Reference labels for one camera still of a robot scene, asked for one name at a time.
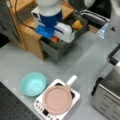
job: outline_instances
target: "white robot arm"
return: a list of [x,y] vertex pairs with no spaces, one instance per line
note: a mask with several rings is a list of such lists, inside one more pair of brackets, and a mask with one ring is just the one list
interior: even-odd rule
[[[74,8],[88,8],[95,0],[68,0]],[[61,0],[36,0],[38,7],[32,11],[32,15],[38,27],[36,32],[46,38],[57,36],[61,40],[70,43],[74,40],[72,28],[59,22],[62,19]]]

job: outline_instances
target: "blue container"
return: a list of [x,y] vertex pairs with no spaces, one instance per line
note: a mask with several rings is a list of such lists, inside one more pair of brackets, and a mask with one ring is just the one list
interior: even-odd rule
[[46,78],[41,73],[33,72],[24,76],[20,82],[20,89],[27,96],[37,96],[46,88]]

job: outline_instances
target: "pink frying pan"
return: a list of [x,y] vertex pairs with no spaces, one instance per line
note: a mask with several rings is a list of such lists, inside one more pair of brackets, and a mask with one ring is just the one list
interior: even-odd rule
[[65,113],[72,104],[70,88],[76,82],[77,76],[73,76],[65,86],[54,86],[49,88],[43,97],[45,109],[54,115]]

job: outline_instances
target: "white stove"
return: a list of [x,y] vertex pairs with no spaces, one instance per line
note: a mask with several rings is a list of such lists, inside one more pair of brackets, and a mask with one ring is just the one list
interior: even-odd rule
[[[57,86],[57,85],[63,86],[66,84],[63,81],[56,79],[48,86],[48,88]],[[50,114],[42,105],[43,95],[46,92],[46,90],[34,102],[34,108],[45,120],[63,120],[63,118],[67,115],[67,113],[72,109],[72,107],[80,99],[80,94],[76,92],[74,89],[71,89],[71,95],[72,95],[73,101],[69,110],[60,115],[53,115],[53,114]]]

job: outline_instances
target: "pan handle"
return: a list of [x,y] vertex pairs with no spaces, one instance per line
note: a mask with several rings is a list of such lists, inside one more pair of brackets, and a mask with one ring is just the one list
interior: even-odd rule
[[77,76],[73,75],[67,82],[67,85],[71,88],[77,81]]
[[113,56],[117,53],[117,51],[120,49],[120,44],[108,55],[108,61],[116,66],[118,64],[118,60],[116,60]]

